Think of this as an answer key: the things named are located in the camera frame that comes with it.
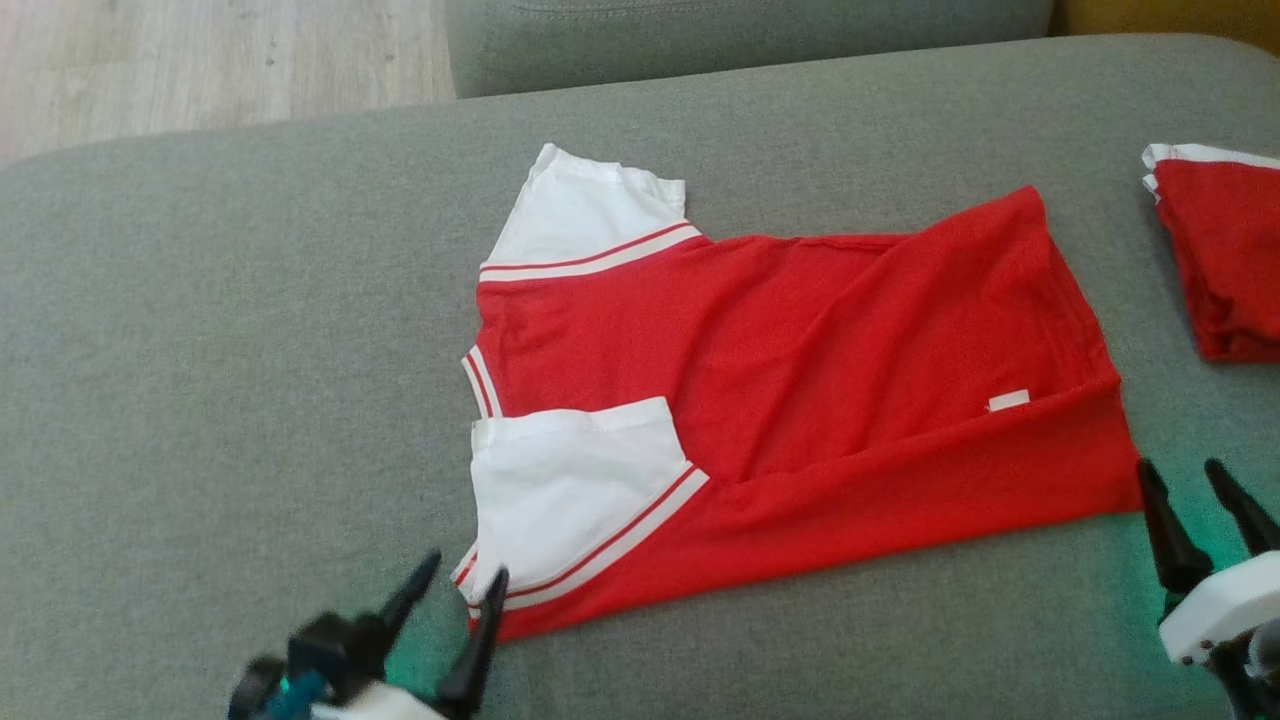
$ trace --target gray fabric surface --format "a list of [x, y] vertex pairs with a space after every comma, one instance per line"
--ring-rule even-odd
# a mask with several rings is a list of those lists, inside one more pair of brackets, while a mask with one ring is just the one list
[[1051, 0], [449, 0], [460, 97], [1042, 37]]
[[[1280, 368], [1194, 354], [1151, 141], [1280, 155], [1280, 61], [1053, 38], [124, 141], [0, 170], [0, 715], [219, 717], [310, 614], [474, 529], [458, 357], [541, 142], [686, 178], [713, 237], [909, 231], [1036, 184], [1192, 532], [1280, 510]], [[1219, 717], [1137, 516], [645, 609], [502, 650], [490, 719]], [[460, 647], [443, 585], [392, 678]]]

